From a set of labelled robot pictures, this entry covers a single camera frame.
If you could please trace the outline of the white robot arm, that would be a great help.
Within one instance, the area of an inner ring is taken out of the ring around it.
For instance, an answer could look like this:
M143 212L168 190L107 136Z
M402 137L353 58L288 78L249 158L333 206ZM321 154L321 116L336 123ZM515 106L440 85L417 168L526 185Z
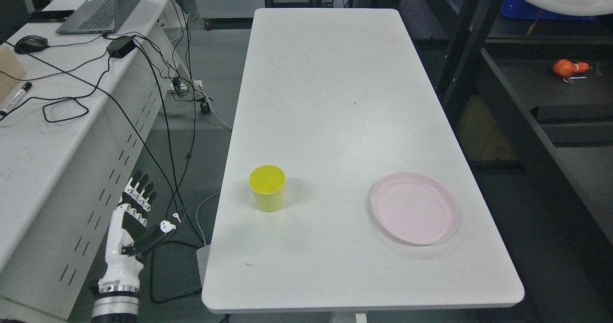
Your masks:
M144 257L177 229L186 214L181 207L173 219L164 219L146 232L157 193L149 176L138 169L121 192L110 219L104 260L106 272L98 281L92 323L135 323L139 308L139 273Z

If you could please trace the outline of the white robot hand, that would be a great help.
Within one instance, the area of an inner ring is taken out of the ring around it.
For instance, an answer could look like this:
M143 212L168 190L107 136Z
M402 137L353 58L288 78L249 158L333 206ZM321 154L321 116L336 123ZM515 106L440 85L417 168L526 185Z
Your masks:
M152 203L157 197L153 183L142 170L132 173L122 191L122 204L114 210L109 225L105 262L105 275L98 281L100 294L112 291L138 292L139 273L144 264L136 257L153 251L177 229L186 215L182 207L170 220L163 220L147 228Z

